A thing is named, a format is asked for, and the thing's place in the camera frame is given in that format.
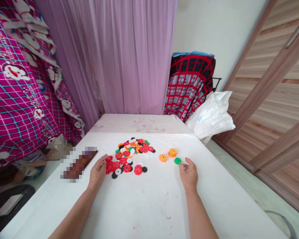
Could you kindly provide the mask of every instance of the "wooden wardrobe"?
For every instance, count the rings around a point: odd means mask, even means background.
[[[213,140],[299,211],[299,0],[269,0],[226,90],[236,128]]]

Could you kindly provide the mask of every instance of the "table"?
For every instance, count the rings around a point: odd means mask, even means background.
[[[199,139],[175,116],[105,114],[0,233],[6,238],[48,238],[86,189],[89,172],[105,153],[114,155],[117,145],[132,137],[148,140],[153,158],[138,154],[148,168],[137,176],[106,175],[92,206],[81,238],[189,238],[186,198],[178,165],[159,161],[170,148],[197,165],[198,193],[220,238],[287,238],[244,191]],[[60,171],[85,147],[99,153],[77,183],[60,179]]]

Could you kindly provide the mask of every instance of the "blue cloth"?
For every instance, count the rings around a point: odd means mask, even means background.
[[[192,52],[175,52],[173,53],[173,57],[177,57],[180,55],[202,55],[202,56],[215,56],[214,54],[207,54],[202,51],[192,51]]]

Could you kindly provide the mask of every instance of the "plaid fabric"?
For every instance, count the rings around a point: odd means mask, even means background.
[[[61,133],[84,136],[48,27],[31,0],[0,1],[0,169]]]
[[[165,115],[177,115],[185,122],[213,90],[214,56],[172,57]]]

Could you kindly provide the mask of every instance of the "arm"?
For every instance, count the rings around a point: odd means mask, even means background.
[[[103,155],[92,167],[87,189],[76,201],[71,211],[66,215],[49,239],[77,239],[80,237],[94,199],[105,178],[105,159],[107,157],[107,154]]]
[[[198,174],[196,165],[189,158],[186,158],[185,161],[188,164],[179,164],[179,174],[186,194],[190,238],[219,239],[197,193]]]

